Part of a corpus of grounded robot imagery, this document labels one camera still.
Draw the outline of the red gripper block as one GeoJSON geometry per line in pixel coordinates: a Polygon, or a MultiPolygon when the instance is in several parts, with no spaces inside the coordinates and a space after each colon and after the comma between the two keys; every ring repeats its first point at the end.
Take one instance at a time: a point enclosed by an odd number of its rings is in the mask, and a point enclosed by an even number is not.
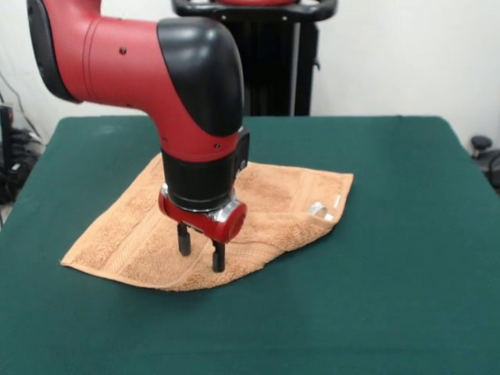
{"type": "Polygon", "coordinates": [[[166,183],[162,184],[158,203],[163,214],[178,222],[177,239],[181,255],[191,254],[191,236],[188,232],[188,227],[191,227],[213,240],[212,270],[222,273],[225,270],[224,243],[232,241],[241,231],[248,212],[247,205],[233,197],[215,211],[196,212],[181,209],[171,201],[166,183]]]}

